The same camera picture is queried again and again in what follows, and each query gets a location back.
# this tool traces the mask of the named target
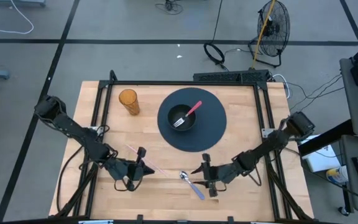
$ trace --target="black placemat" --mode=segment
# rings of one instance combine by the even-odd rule
[[[176,105],[203,104],[195,111],[196,123],[185,132],[170,127],[168,112]],[[162,137],[173,147],[186,152],[200,152],[214,146],[226,129],[226,112],[216,96],[200,88],[184,88],[171,93],[162,102],[157,124]]]

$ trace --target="silver spoon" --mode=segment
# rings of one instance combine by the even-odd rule
[[[205,199],[203,193],[201,193],[201,191],[193,183],[190,182],[189,177],[187,176],[187,173],[185,171],[180,171],[180,178],[190,184],[190,187],[196,192],[196,194],[201,200]]]

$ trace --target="fork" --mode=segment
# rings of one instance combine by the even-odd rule
[[[189,112],[187,112],[187,114],[184,117],[181,117],[178,121],[176,121],[173,126],[175,128],[179,127],[180,125],[182,125],[185,122],[185,119],[192,113],[194,112],[197,108],[199,108],[201,106],[203,102],[201,102],[201,100],[199,102],[197,102],[194,107],[192,107],[192,109],[189,110]]]

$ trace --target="wooden table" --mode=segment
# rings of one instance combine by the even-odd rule
[[[83,82],[77,102],[74,120],[82,126],[89,126],[93,113],[98,82]],[[157,126],[157,112],[162,101],[177,89],[186,86],[173,85],[114,85],[112,89],[107,125],[111,130],[105,134],[104,142],[119,151],[118,157],[135,159],[136,154],[126,144],[137,149],[146,148],[146,158],[163,169],[168,177],[156,170],[154,175],[145,176],[135,192],[117,192],[114,180],[106,170],[99,170],[93,200],[91,218],[135,220],[143,214],[145,220],[227,220],[235,221],[274,221],[269,185],[264,160],[257,167],[262,178],[258,187],[250,177],[238,177],[227,185],[227,191],[210,198],[208,190],[200,186],[206,200],[200,200],[190,186],[179,178],[179,171],[187,173],[198,168],[203,152],[183,152],[171,147],[161,136]],[[261,143],[254,91],[251,86],[198,86],[219,98],[226,110],[227,126],[221,140],[206,152],[211,155],[213,165],[227,164],[231,158]],[[119,93],[131,88],[138,94],[140,114],[131,116],[118,100]],[[268,83],[268,93],[275,126],[289,115],[287,99],[282,83]],[[261,105],[264,122],[267,115],[263,94]],[[99,111],[101,120],[103,106]],[[78,149],[79,144],[69,139],[62,165]],[[298,150],[294,142],[289,148]],[[313,217],[305,177],[299,157],[288,151],[281,154],[287,189],[305,211]],[[83,156],[76,156],[68,165],[62,179],[61,207],[78,187]],[[191,180],[202,180],[202,174],[190,175]],[[281,217],[284,217],[282,197],[278,189],[277,198]],[[80,214],[84,214],[87,193],[83,194]],[[56,193],[50,214],[56,214]]]

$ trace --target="gray floor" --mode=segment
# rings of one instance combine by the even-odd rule
[[[68,34],[69,39],[210,39],[219,7],[218,0],[180,1],[184,11],[168,16],[154,8],[153,0],[81,0]],[[219,40],[249,40],[256,36],[257,11],[265,1],[224,1],[216,33]],[[290,40],[356,41],[339,0],[283,0],[291,18]],[[358,25],[358,1],[346,0]],[[47,7],[20,7],[34,23],[29,35],[3,34],[0,39],[59,39],[73,0],[48,0]],[[0,7],[0,29],[29,28],[14,9]],[[219,45],[221,50],[244,45]],[[11,71],[0,80],[0,202],[11,175],[25,132],[44,85],[57,44],[0,44],[0,69]],[[269,68],[288,82],[301,85],[307,93],[339,74],[339,59],[348,58],[358,47],[288,46],[283,65]],[[226,57],[230,70],[247,70],[252,57],[231,52]],[[257,68],[267,68],[261,64]],[[192,80],[194,73],[221,69],[205,56],[202,45],[177,44],[66,44],[49,93],[59,96],[73,115],[83,80],[107,79],[113,69],[120,80]],[[339,80],[330,90],[342,87]],[[291,86],[290,106],[302,100],[301,91]],[[294,108],[304,107],[307,102]],[[343,91],[316,100],[304,109],[316,124],[316,133],[349,118]],[[66,139],[43,125],[35,130],[22,172],[7,209],[5,221],[42,218],[48,215]],[[306,173],[315,217],[326,222],[355,223],[358,212],[343,217],[336,208],[343,205],[340,189]]]

